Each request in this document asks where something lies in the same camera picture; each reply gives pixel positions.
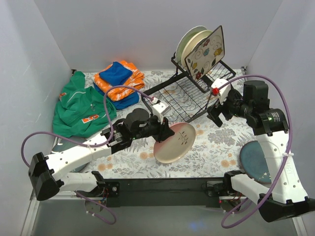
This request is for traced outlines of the pink and cream round plate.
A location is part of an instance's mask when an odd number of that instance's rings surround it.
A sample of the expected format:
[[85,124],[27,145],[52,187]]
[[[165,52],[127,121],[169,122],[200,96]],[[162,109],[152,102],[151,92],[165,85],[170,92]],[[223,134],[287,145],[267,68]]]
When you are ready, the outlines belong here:
[[174,135],[161,143],[155,142],[153,154],[155,159],[163,164],[173,163],[185,156],[192,148],[195,138],[195,128],[186,122],[170,126]]

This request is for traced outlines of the square floral plate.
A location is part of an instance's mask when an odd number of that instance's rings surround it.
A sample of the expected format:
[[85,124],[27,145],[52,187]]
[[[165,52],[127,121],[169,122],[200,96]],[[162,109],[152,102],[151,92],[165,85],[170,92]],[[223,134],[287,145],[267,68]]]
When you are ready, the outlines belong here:
[[197,81],[216,66],[224,55],[223,28],[218,26],[186,56],[184,69]]

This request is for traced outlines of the cream and green round plate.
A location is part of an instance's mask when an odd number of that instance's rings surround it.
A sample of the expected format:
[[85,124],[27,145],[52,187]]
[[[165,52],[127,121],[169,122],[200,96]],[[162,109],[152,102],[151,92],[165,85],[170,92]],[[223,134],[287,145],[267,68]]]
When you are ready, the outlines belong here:
[[212,33],[211,30],[203,30],[195,34],[186,44],[182,56],[181,56],[181,65],[185,67],[185,58],[186,56],[200,43],[203,39],[207,38]]

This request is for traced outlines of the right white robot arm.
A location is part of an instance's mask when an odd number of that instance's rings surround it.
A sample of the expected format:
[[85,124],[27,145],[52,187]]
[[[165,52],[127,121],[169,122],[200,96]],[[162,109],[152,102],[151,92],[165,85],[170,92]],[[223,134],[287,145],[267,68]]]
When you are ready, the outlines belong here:
[[262,80],[244,82],[239,93],[225,79],[216,79],[211,85],[211,95],[218,104],[208,110],[208,118],[222,126],[220,115],[226,120],[244,118],[252,128],[262,148],[271,177],[271,186],[256,182],[243,171],[226,172],[221,190],[227,195],[241,193],[256,204],[267,222],[293,218],[315,209],[315,201],[304,189],[297,174],[291,152],[292,130],[289,111],[270,108],[268,85]]

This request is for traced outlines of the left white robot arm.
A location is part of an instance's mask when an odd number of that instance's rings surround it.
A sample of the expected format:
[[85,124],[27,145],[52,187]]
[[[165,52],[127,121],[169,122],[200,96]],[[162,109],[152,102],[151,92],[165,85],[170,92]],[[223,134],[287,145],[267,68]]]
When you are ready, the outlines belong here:
[[35,154],[28,175],[36,199],[44,201],[63,191],[80,191],[95,197],[101,196],[109,186],[99,172],[74,173],[73,170],[124,150],[134,140],[153,137],[157,142],[162,142],[173,136],[175,133],[164,116],[168,110],[169,107],[162,103],[154,105],[151,114],[137,108],[126,118],[116,121],[113,129],[104,129],[84,143],[56,154]]

